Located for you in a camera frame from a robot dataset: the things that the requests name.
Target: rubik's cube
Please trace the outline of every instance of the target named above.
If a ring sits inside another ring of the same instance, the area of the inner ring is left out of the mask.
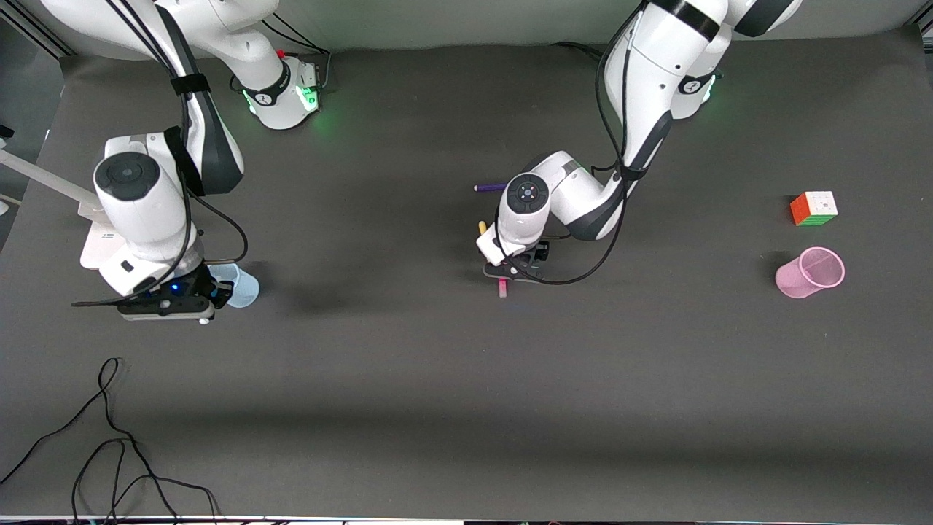
[[[790,213],[798,226],[819,226],[839,215],[832,192],[805,192],[790,203]]]

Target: pink cup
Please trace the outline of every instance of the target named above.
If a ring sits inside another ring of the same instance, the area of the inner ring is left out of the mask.
[[[797,259],[777,270],[774,282],[787,297],[803,299],[828,288],[835,288],[845,278],[845,266],[838,255],[826,248],[807,248]]]

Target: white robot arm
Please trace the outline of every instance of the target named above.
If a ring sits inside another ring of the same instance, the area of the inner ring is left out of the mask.
[[[211,319],[231,289],[203,264],[185,186],[196,195],[229,192],[243,177],[243,158],[181,30],[151,0],[43,2],[79,32],[165,65],[186,117],[181,128],[106,142],[94,188],[125,244],[99,271],[124,300],[78,305],[117,305],[127,319]]]
[[[156,0],[188,42],[222,60],[244,87],[250,110],[266,127],[300,124],[319,107],[313,64],[279,58],[269,39],[250,26],[270,16],[278,0]]]
[[[648,170],[673,121],[689,117],[703,103],[731,42],[730,26],[745,35],[762,35],[790,18],[801,2],[643,2],[604,57],[606,94],[625,128],[622,165],[604,185],[564,151],[529,163],[503,191],[495,224],[477,239],[487,261],[498,266],[535,250],[549,213],[580,240],[599,240],[612,232],[627,195]]]

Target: white wall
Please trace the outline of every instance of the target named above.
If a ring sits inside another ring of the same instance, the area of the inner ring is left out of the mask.
[[[78,52],[128,57],[126,51],[63,27],[40,0],[21,1]],[[925,2],[804,0],[794,18],[765,37],[869,35],[902,25]],[[332,50],[416,49],[606,42],[636,5],[637,0],[281,0],[278,13],[316,44]],[[269,22],[281,27],[275,19]],[[300,50],[262,30],[276,47]]]

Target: blue cup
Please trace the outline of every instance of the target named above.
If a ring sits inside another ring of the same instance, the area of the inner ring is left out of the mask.
[[[246,308],[259,297],[259,281],[247,274],[236,264],[214,264],[208,266],[211,275],[218,281],[232,281],[233,294],[227,304],[234,308]]]

